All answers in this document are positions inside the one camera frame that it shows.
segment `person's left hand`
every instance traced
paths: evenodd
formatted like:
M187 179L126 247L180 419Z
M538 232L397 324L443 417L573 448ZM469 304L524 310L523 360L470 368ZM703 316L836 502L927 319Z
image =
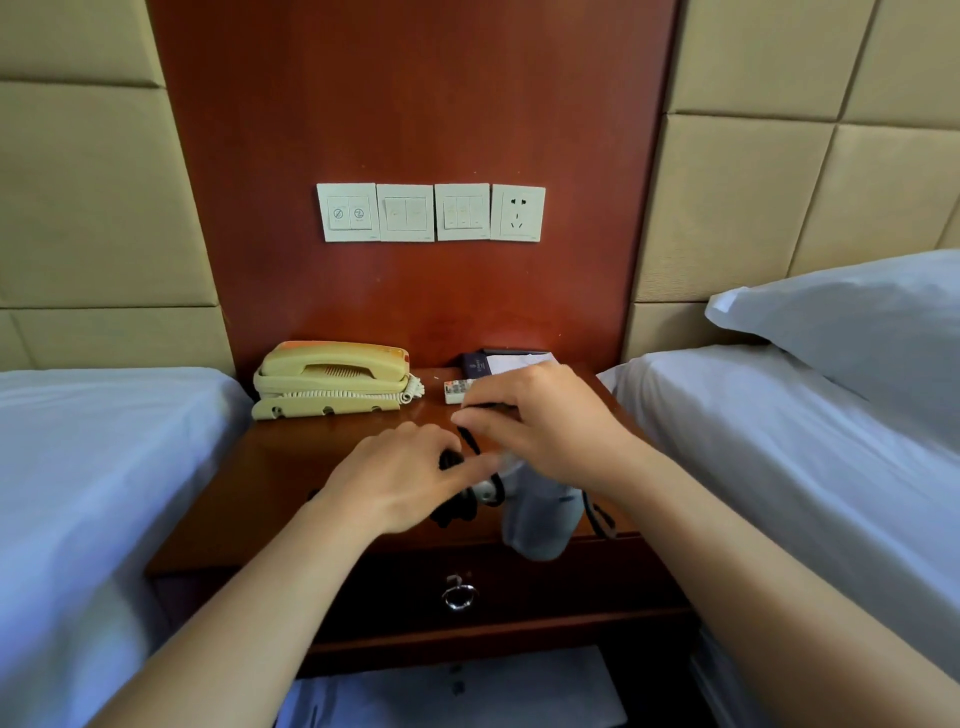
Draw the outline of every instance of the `person's left hand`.
M485 452L461 465L440 470L445 449L460 452L460 438L436 425L407 422L361 440L330 474L321 490L351 515L381 533L399 533L429 516L464 488L496 472L499 456Z

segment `forearm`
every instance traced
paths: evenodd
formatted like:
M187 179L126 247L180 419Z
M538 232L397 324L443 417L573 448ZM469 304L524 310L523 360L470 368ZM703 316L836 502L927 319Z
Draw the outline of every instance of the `forearm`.
M374 534L323 495L147 663L91 726L269 726Z
M780 720L960 723L941 670L669 458L636 440L621 450L608 487Z

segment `telephone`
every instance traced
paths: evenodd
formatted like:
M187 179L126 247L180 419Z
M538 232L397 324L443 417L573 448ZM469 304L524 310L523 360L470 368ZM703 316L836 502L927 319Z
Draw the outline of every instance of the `telephone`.
M342 341L284 341L253 375L255 420L399 409L423 396L410 354Z

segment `wooden nightstand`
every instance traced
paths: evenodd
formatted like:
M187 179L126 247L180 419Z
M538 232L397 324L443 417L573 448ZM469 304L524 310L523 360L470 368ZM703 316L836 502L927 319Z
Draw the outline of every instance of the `wooden nightstand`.
M641 434L595 376L575 369ZM147 567L174 625L250 561L361 439L407 420L456 431L449 421L456 405L444 404L443 382L459 378L460 370L416 374L426 395L398 412L261 422L246 433ZM484 451L495 448L477 439ZM657 681L685 673L699 622L627 517L602 504L620 537L598 539L584 517L563 555L546 563L527 561L501 543L499 508L481 506L472 522L440 528L425 521L379 538L333 602L300 676L599 643L619 689L641 679L638 671L653 686L657 694L645 698L644 710L654 715L650 700L665 695ZM441 599L452 575L477 589L463 612ZM618 667L627 665L630 675ZM624 703L636 714L631 695Z

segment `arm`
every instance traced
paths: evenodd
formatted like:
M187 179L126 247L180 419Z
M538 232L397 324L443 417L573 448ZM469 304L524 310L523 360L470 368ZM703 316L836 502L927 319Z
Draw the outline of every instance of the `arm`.
M90 728L270 726L333 597L381 533L416 525L496 471L495 455L441 472L460 438L404 423L367 438L320 494L117 693Z
M471 404L515 404L522 422ZM784 725L960 725L960 686L612 416L567 367L477 380L453 421L617 500Z

